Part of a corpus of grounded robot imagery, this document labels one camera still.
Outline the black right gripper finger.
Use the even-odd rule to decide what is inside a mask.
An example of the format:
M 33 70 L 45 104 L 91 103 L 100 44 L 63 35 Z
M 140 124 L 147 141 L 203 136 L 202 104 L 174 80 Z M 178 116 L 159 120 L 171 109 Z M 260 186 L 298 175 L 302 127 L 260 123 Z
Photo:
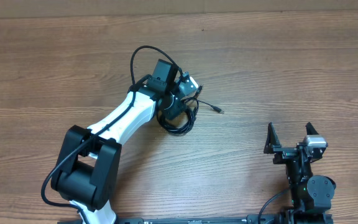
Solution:
M 305 125 L 305 128 L 306 128 L 306 134 L 307 135 L 318 135 L 319 133 L 317 132 L 317 130 L 315 130 L 314 126 L 308 122 L 306 125 Z
M 268 124 L 267 139 L 264 146 L 264 154 L 275 154 L 282 145 L 278 139 L 273 123 Z

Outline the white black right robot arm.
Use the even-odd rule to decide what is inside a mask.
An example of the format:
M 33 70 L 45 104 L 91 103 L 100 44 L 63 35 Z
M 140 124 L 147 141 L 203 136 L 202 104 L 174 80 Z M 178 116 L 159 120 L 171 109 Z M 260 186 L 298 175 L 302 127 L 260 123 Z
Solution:
M 323 158 L 328 147 L 325 138 L 311 123 L 305 125 L 306 136 L 295 147 L 283 147 L 273 123 L 268 124 L 264 153 L 273 154 L 274 164 L 284 164 L 288 188 L 270 198 L 260 209 L 258 223 L 332 223 L 326 212 L 331 209 L 336 183 L 323 175 L 314 175 L 312 163 Z M 287 192 L 291 195 L 291 206 L 269 218 L 263 216 L 266 207 Z

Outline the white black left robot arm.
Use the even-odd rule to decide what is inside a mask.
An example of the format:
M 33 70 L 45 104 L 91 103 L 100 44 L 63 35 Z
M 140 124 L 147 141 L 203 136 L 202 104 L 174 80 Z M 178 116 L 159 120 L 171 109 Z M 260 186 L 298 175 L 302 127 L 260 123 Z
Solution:
M 176 118 L 186 108 L 182 99 L 199 87 L 189 73 L 177 78 L 178 71 L 173 63 L 159 60 L 153 74 L 132 85 L 112 113 L 87 128 L 74 125 L 67 131 L 47 182 L 78 211 L 78 223 L 117 223 L 109 199 L 122 146 L 158 113 Z

